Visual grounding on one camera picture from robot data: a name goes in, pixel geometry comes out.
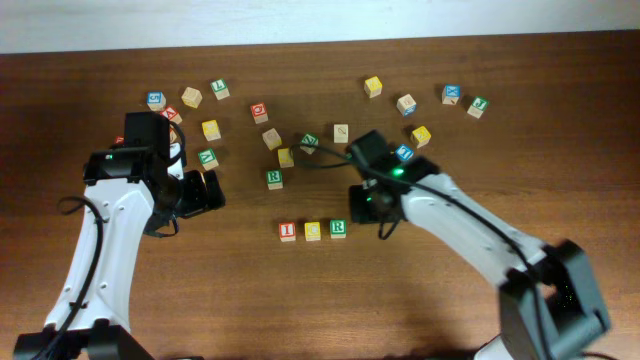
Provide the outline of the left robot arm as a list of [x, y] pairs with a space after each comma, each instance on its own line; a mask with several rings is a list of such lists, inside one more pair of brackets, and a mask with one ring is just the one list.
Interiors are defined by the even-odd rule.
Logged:
[[184, 169], [186, 140], [170, 141], [179, 130], [158, 113], [129, 113], [123, 141], [91, 154], [83, 195], [61, 200], [83, 213], [63, 289], [43, 330], [18, 336], [14, 358], [150, 358], [129, 325], [140, 241], [226, 203], [214, 171]]

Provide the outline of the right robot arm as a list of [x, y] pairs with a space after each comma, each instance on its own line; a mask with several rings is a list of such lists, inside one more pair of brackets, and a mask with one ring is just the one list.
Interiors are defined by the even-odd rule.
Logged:
[[346, 158], [363, 182], [349, 190], [360, 224], [406, 221], [434, 235], [498, 291], [499, 334], [476, 359], [577, 359], [611, 328], [584, 250], [548, 244], [509, 225], [467, 196], [422, 156], [404, 159], [373, 130]]

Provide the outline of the yellow C block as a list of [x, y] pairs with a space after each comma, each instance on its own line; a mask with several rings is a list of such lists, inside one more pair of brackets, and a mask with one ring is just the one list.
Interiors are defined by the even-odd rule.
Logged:
[[304, 236], [306, 241], [319, 241], [321, 239], [321, 223], [306, 222], [304, 224]]

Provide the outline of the red I block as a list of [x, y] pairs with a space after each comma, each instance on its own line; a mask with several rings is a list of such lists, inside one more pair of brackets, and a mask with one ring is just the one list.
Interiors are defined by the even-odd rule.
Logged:
[[282, 242], [292, 242], [297, 238], [294, 222], [285, 222], [278, 225], [279, 238]]

